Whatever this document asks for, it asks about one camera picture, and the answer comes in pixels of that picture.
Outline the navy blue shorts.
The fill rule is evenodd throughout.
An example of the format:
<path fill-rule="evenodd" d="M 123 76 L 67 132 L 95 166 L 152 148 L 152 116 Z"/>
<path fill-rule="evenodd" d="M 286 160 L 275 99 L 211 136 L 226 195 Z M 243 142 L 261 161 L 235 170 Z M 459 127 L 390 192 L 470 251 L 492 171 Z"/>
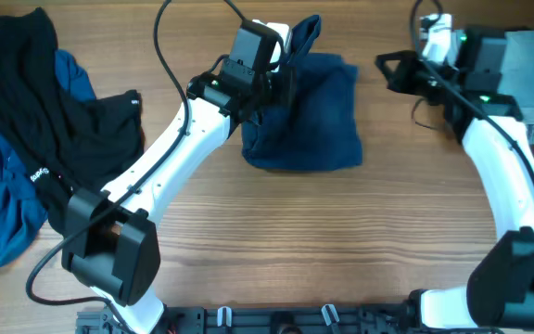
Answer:
<path fill-rule="evenodd" d="M 242 124 L 242 157 L 264 170 L 332 172 L 363 162 L 355 120 L 357 66 L 312 47 L 322 18 L 292 29 L 289 65 L 296 79 L 291 105 L 275 105 Z"/>

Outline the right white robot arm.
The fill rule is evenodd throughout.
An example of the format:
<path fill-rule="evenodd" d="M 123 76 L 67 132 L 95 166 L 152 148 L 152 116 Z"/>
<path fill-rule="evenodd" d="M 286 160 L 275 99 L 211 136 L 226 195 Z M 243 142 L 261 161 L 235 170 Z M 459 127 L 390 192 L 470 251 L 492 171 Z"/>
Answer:
<path fill-rule="evenodd" d="M 413 295 L 413 323 L 534 330 L 534 30 L 432 28 L 422 51 L 381 54 L 375 65 L 391 91 L 444 108 L 495 224 L 496 244 L 463 286 Z"/>

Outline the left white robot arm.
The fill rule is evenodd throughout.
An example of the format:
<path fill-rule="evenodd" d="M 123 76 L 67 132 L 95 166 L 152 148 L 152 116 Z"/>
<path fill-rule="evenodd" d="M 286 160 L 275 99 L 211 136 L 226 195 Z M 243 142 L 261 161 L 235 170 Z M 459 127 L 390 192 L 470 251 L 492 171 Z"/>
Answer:
<path fill-rule="evenodd" d="M 120 330 L 159 331 L 165 305 L 152 284 L 162 216 L 203 160 L 277 101 L 291 39 L 284 23 L 243 20 L 231 51 L 191 79 L 176 116 L 147 151 L 100 192 L 71 198 L 62 265 L 95 292 Z"/>

